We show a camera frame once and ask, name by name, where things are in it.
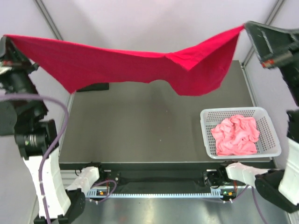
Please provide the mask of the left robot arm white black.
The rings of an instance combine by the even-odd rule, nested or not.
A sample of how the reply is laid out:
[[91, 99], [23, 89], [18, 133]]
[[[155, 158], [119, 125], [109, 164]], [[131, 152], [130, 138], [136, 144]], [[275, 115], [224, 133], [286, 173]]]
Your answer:
[[85, 208], [81, 189], [67, 190], [60, 173], [59, 139], [54, 120], [44, 121], [48, 109], [29, 75], [38, 64], [23, 55], [13, 41], [0, 40], [0, 134], [13, 136], [30, 171], [39, 202], [36, 224], [70, 224]]

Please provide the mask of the red polo t shirt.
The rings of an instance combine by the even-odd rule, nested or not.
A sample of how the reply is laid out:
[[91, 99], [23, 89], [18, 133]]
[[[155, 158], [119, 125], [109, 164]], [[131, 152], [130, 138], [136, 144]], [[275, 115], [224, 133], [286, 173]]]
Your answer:
[[201, 96], [220, 87], [243, 29], [238, 26], [171, 53], [103, 49], [22, 35], [10, 39], [69, 93], [97, 83], [163, 80], [180, 96]]

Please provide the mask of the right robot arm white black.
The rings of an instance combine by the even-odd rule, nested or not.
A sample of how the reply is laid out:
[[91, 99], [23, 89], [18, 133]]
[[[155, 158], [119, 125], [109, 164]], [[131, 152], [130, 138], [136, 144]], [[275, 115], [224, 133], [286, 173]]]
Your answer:
[[[260, 64], [266, 69], [279, 69], [295, 104], [298, 104], [299, 30], [254, 21], [246, 22], [244, 27]], [[231, 162], [219, 171], [218, 179], [225, 185], [233, 180], [250, 185], [268, 202], [294, 213], [299, 210], [299, 110], [288, 110], [286, 114], [287, 154], [277, 168], [261, 169]]]

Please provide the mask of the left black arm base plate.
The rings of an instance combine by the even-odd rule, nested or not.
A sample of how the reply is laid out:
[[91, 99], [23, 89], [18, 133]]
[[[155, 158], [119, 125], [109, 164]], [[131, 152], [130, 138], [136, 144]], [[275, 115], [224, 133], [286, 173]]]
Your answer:
[[87, 167], [96, 167], [99, 170], [100, 177], [93, 184], [93, 186], [96, 186], [96, 184], [107, 180], [114, 180], [117, 184], [119, 183], [121, 174], [120, 171], [112, 170], [110, 167], [100, 162], [84, 163], [79, 169], [75, 170], [75, 175], [79, 176], [79, 174], [83, 172], [83, 169]]

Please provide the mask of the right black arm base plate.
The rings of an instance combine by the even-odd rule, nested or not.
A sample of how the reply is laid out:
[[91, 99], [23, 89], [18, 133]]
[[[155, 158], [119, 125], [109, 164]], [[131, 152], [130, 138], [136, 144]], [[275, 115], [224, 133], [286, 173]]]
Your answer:
[[203, 172], [203, 180], [206, 186], [215, 189], [221, 186], [229, 185], [233, 182], [228, 178], [224, 168], [207, 169]]

